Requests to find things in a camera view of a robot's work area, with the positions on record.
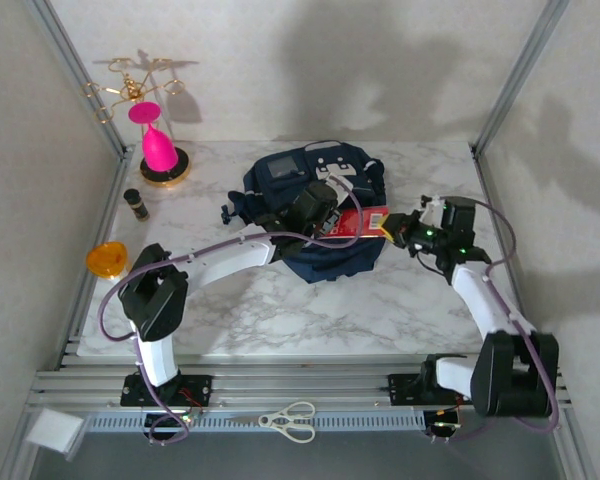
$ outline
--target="cable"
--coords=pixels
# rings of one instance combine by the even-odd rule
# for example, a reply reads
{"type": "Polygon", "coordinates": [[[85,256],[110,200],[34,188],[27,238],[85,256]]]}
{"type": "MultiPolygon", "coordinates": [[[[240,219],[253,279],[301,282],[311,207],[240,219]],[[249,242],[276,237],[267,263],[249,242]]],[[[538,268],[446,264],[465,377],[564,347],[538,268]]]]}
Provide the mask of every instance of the cable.
{"type": "Polygon", "coordinates": [[[498,209],[496,209],[492,205],[490,205],[486,202],[482,202],[480,200],[475,200],[475,199],[470,199],[470,200],[473,200],[478,205],[481,205],[482,207],[491,211],[495,216],[497,216],[500,220],[502,220],[502,223],[504,223],[505,226],[507,227],[507,229],[509,230],[509,235],[511,236],[511,248],[509,249],[509,252],[507,252],[507,254],[502,259],[498,260],[497,262],[493,262],[492,264],[490,264],[487,267],[487,269],[485,270],[485,275],[487,277],[486,284],[487,284],[487,287],[489,288],[489,290],[491,291],[491,293],[493,294],[494,299],[496,300],[496,302],[498,303],[500,308],[502,308],[504,314],[508,318],[511,319],[511,324],[514,326],[514,328],[516,329],[518,334],[522,337],[522,340],[524,341],[524,344],[527,347],[527,350],[529,350],[529,355],[531,355],[531,360],[533,361],[533,364],[535,365],[536,370],[538,371],[538,375],[540,375],[540,379],[542,380],[542,385],[544,386],[544,388],[547,392],[547,396],[549,397],[549,403],[551,404],[551,417],[550,417],[549,423],[545,427],[538,427],[536,425],[532,425],[521,418],[516,418],[515,420],[518,423],[520,423],[521,425],[524,425],[525,427],[527,427],[529,430],[531,430],[534,433],[542,433],[542,434],[551,433],[558,426],[558,423],[560,422],[560,410],[559,410],[559,406],[558,406],[558,399],[556,398],[556,392],[553,389],[553,386],[551,385],[551,380],[549,379],[549,374],[547,373],[547,370],[544,368],[544,365],[542,364],[542,360],[540,359],[538,352],[536,351],[535,347],[533,346],[533,343],[531,342],[531,338],[529,338],[529,335],[527,334],[527,332],[524,331],[524,328],[522,328],[522,325],[520,325],[520,322],[511,318],[511,316],[512,316],[511,308],[509,308],[509,305],[507,304],[507,302],[504,300],[504,298],[502,298],[502,296],[500,295],[500,292],[498,291],[498,289],[495,287],[495,285],[493,283],[493,279],[491,278],[491,273],[493,272],[493,269],[495,267],[497,267],[498,265],[502,265],[502,264],[508,264],[509,261],[515,255],[516,249],[517,249],[516,233],[513,230],[513,226],[511,225],[509,220],[507,220],[507,218],[504,216],[504,214],[502,212],[500,212],[498,209]]]}
{"type": "Polygon", "coordinates": [[[423,266],[425,269],[429,270],[430,272],[437,273],[437,274],[438,274],[438,275],[440,275],[441,277],[444,277],[444,273],[442,273],[442,272],[441,272],[441,271],[439,271],[439,270],[436,270],[436,269],[435,269],[435,268],[433,268],[433,267],[430,267],[429,265],[426,265],[426,264],[425,264],[425,263],[422,261],[422,259],[420,258],[420,252],[416,253],[416,258],[418,259],[418,262],[420,262],[420,265],[422,265],[422,266],[423,266]]]}
{"type": "Polygon", "coordinates": [[[263,233],[254,233],[251,235],[244,235],[242,237],[232,238],[229,240],[225,240],[224,242],[220,242],[215,245],[211,245],[209,247],[206,247],[206,248],[203,248],[196,252],[193,252],[189,255],[181,255],[178,257],[170,258],[167,260],[163,260],[160,262],[152,263],[152,264],[137,268],[137,269],[131,271],[126,277],[121,279],[118,283],[116,283],[104,295],[104,297],[102,298],[102,302],[100,302],[100,306],[98,307],[98,313],[97,313],[98,327],[100,329],[100,332],[102,332],[102,334],[108,340],[110,340],[112,342],[123,342],[130,338],[134,339],[134,346],[135,346],[135,352],[136,352],[136,364],[138,366],[138,369],[140,370],[142,379],[144,380],[144,383],[145,383],[147,390],[149,391],[149,394],[151,395],[151,398],[153,399],[153,401],[156,403],[156,405],[158,405],[160,408],[162,408],[166,412],[164,416],[160,417],[158,420],[156,420],[153,423],[153,425],[151,425],[151,429],[149,430],[149,441],[151,443],[153,443],[154,441],[158,441],[158,440],[155,440],[155,438],[154,438],[156,426],[159,425],[160,423],[162,423],[163,421],[167,420],[168,418],[173,418],[176,422],[178,422],[178,424],[182,427],[182,431],[179,434],[174,435],[173,437],[171,437],[168,440],[159,440],[161,445],[169,445],[169,444],[180,442],[180,441],[184,440],[185,438],[187,438],[189,436],[189,427],[185,423],[185,421],[182,419],[181,415],[179,415],[179,414],[175,413],[173,410],[171,410],[171,408],[169,408],[169,406],[160,399],[160,397],[156,393],[153,385],[149,381],[149,376],[147,374],[147,370],[146,370],[143,360],[142,360],[142,354],[140,353],[140,340],[139,340],[138,336],[136,335],[136,332],[129,332],[120,337],[115,337],[106,331],[106,328],[104,327],[104,311],[107,308],[108,303],[111,301],[111,298],[113,298],[113,296],[116,293],[118,293],[125,286],[127,286],[129,284],[129,282],[131,282],[134,278],[137,278],[140,275],[150,272],[151,270],[167,267],[169,265],[176,265],[176,264],[182,263],[182,262],[188,262],[188,261],[192,260],[193,258],[199,258],[199,257],[202,257],[209,253],[216,252],[218,250],[222,250],[223,248],[230,247],[231,245],[235,245],[237,243],[242,243],[242,242],[249,241],[249,240],[258,240],[258,239],[262,239],[262,238],[291,237],[291,238],[297,238],[299,240],[303,240],[303,241],[308,242],[313,245],[318,245],[320,247],[330,248],[333,250],[341,250],[344,248],[349,248],[354,243],[356,243],[360,239],[360,236],[362,235],[362,225],[364,222],[362,206],[360,205],[360,202],[358,201],[356,196],[353,194],[351,189],[343,181],[341,181],[337,176],[332,177],[332,179],[336,183],[338,183],[347,192],[347,195],[349,195],[349,198],[351,198],[351,201],[355,205],[356,210],[358,212],[358,226],[356,228],[356,234],[352,239],[348,240],[347,242],[334,244],[334,243],[329,243],[329,242],[325,242],[322,240],[317,240],[317,239],[314,239],[311,237],[307,237],[306,235],[302,235],[302,234],[295,233],[295,232],[263,232],[263,233]]]}

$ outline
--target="pink object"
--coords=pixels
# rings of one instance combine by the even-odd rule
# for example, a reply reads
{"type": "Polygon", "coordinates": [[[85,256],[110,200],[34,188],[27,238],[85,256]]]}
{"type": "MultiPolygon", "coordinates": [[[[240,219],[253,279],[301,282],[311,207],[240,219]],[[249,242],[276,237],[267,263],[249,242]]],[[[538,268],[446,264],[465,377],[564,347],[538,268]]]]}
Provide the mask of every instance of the pink object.
{"type": "Polygon", "coordinates": [[[142,151],[147,166],[154,172],[166,172],[178,163],[178,153],[171,139],[151,125],[160,113],[160,105],[153,102],[138,103],[129,110],[129,119],[133,123],[146,124],[148,127],[142,139],[142,151]]]}

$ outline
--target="scissors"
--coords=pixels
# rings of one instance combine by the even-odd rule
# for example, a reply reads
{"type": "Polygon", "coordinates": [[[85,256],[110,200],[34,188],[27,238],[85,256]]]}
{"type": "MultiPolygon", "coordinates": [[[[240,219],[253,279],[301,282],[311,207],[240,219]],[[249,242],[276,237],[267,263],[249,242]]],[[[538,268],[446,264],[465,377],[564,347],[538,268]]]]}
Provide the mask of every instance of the scissors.
{"type": "Polygon", "coordinates": [[[298,420],[308,420],[313,418],[316,414],[316,407],[309,402],[296,402],[292,403],[286,408],[283,408],[279,412],[271,413],[268,415],[261,415],[259,417],[233,417],[228,420],[235,423],[250,424],[255,423],[263,428],[271,428],[277,430],[289,440],[296,443],[309,443],[316,436],[316,430],[313,426],[308,423],[298,423],[298,420]],[[290,410],[304,406],[309,407],[311,410],[309,413],[291,413],[290,410]],[[298,438],[292,435],[289,430],[306,430],[311,432],[309,438],[298,438]]]}

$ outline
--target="white wall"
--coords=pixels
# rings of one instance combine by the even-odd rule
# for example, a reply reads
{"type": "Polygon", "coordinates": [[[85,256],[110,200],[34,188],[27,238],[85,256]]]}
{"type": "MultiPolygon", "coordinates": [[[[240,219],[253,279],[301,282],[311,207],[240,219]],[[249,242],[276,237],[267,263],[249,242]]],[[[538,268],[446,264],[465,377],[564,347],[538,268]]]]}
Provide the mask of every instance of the white wall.
{"type": "MultiPolygon", "coordinates": [[[[187,84],[161,99],[181,140],[469,141],[545,1],[52,4],[95,82],[121,86],[106,68],[112,57],[181,62],[156,74],[187,84]]],[[[127,109],[116,115],[126,141],[139,139],[127,109]]]]}
{"type": "Polygon", "coordinates": [[[571,0],[487,164],[600,478],[600,0],[571,0]]]}
{"type": "Polygon", "coordinates": [[[114,157],[21,0],[0,0],[0,465],[56,353],[114,157]]]}

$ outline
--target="metal frame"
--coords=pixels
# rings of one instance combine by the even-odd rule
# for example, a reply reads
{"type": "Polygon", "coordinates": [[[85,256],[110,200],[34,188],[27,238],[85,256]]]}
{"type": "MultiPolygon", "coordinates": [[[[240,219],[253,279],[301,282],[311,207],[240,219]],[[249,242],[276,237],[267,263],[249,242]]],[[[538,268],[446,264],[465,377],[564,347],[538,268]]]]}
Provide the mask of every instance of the metal frame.
{"type": "Polygon", "coordinates": [[[560,21],[569,0],[549,0],[544,10],[540,14],[536,25],[531,31],[518,60],[513,66],[507,81],[494,104],[487,121],[482,127],[475,144],[472,147],[474,158],[479,161],[484,155],[485,150],[498,132],[498,129],[504,122],[507,113],[515,101],[518,93],[522,89],[529,73],[538,60],[540,53],[544,49],[547,41],[551,37],[553,30],[560,21]]]}
{"type": "MultiPolygon", "coordinates": [[[[45,34],[50,38],[54,49],[68,67],[76,84],[81,85],[88,82],[88,74],[49,1],[25,0],[25,2],[41,22],[45,34]]],[[[487,198],[488,191],[479,160],[502,124],[567,4],[568,0],[550,0],[548,2],[500,93],[487,123],[476,143],[472,145],[478,176],[487,198]]],[[[97,97],[85,99],[85,102],[92,111],[103,106],[97,97]]],[[[94,244],[101,243],[110,231],[132,153],[124,146],[113,124],[103,126],[103,131],[111,148],[121,161],[111,185],[101,222],[94,235],[94,244]]],[[[496,233],[502,247],[502,232],[497,228],[496,233]]],[[[119,406],[123,379],[136,368],[133,358],[97,359],[76,355],[93,287],[94,280],[86,274],[85,270],[82,272],[75,296],[74,307],[66,329],[66,341],[64,348],[59,353],[56,370],[36,374],[0,474],[1,480],[15,478],[21,480],[30,477],[37,448],[27,444],[23,439],[35,417],[35,412],[43,406],[93,415],[101,420],[106,417],[114,423],[116,419],[120,420],[121,423],[116,425],[127,425],[129,415],[143,415],[150,411],[150,409],[141,410],[119,406]]],[[[424,358],[424,355],[311,356],[305,358],[293,356],[276,357],[275,363],[272,363],[271,357],[190,355],[179,357],[179,364],[183,373],[214,375],[213,393],[207,409],[210,418],[222,418],[227,412],[270,411],[272,408],[286,406],[290,401],[298,398],[311,399],[319,412],[323,412],[329,418],[337,415],[355,415],[356,418],[388,418],[396,415],[399,417],[403,414],[413,413],[414,409],[417,411],[425,408],[422,406],[391,407],[387,383],[388,374],[417,373],[424,358]]],[[[566,478],[595,478],[586,449],[583,448],[582,441],[578,436],[571,401],[561,375],[558,378],[557,394],[563,421],[561,428],[554,433],[554,438],[566,478]]],[[[103,425],[102,421],[96,422],[93,431],[98,431],[97,429],[103,425]]],[[[215,424],[207,425],[210,431],[215,431],[215,426],[215,424]]]]}

